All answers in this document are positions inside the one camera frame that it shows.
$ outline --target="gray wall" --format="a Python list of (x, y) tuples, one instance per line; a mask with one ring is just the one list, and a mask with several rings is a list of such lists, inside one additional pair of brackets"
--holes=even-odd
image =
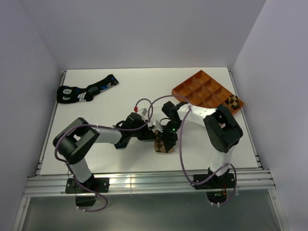
[(267, 0), (233, 71), (293, 231), (308, 226), (307, 12), (307, 0)]
[(20, 0), (64, 69), (234, 65), (265, 0)]
[(0, 230), (38, 164), (60, 71), (17, 0), (0, 1)]

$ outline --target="white wall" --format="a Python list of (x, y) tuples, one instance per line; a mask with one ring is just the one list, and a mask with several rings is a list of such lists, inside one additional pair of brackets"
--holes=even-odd
[(307, 0), (267, 0), (233, 70), (293, 231), (308, 227), (307, 12)]
[(0, 230), (6, 231), (36, 170), (60, 71), (21, 4), (0, 5)]
[(234, 65), (265, 0), (20, 0), (64, 69)]

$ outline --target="gray floor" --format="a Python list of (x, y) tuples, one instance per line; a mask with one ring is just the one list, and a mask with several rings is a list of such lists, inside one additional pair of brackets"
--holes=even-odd
[(221, 208), (204, 192), (109, 196), (101, 212), (76, 210), (75, 198), (32, 198), (24, 231), (277, 231), (267, 190), (240, 191)]

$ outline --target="white table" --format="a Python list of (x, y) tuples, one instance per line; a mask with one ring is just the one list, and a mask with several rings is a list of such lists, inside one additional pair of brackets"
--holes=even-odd
[[(151, 69), (103, 69), (103, 70), (68, 70), (64, 85), (85, 88), (108, 74), (114, 74), (119, 84), (95, 96), (86, 103), (58, 104), (50, 135), (44, 152), (41, 175), (67, 174), (67, 167), (54, 158), (52, 141), (59, 132), (77, 117), (85, 118), (89, 123), (111, 126), (133, 111), (140, 98), (154, 100), (171, 94), (171, 90), (192, 76), (204, 70), (232, 93), (235, 93), (229, 72), (225, 67), (211, 68), (151, 68)], [(154, 105), (153, 119), (166, 117), (161, 108), (167, 101), (178, 101), (171, 97), (162, 99)], [(139, 108), (148, 108), (142, 102)], [(236, 168), (258, 167), (242, 113), (235, 119), (243, 129), (244, 135), (236, 146), (231, 163)], [(187, 170), (207, 169), (214, 151), (206, 129), (187, 122), (183, 132), (183, 159)], [(86, 155), (89, 168), (93, 173), (132, 173), (181, 170), (178, 144), (174, 153), (160, 154), (154, 151), (154, 142), (141, 142), (132, 138), (126, 149), (117, 150), (111, 144), (96, 143)]]

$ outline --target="brown compartment tray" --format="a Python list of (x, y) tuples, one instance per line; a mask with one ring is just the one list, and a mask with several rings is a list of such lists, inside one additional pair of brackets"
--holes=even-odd
[[(184, 96), (191, 104), (200, 107), (217, 108), (222, 104), (230, 110), (232, 115), (244, 106), (244, 102), (239, 99), (240, 107), (236, 110), (230, 108), (226, 101), (233, 94), (202, 70), (172, 89), (171, 94)], [(182, 98), (176, 98), (180, 102), (184, 101)]]

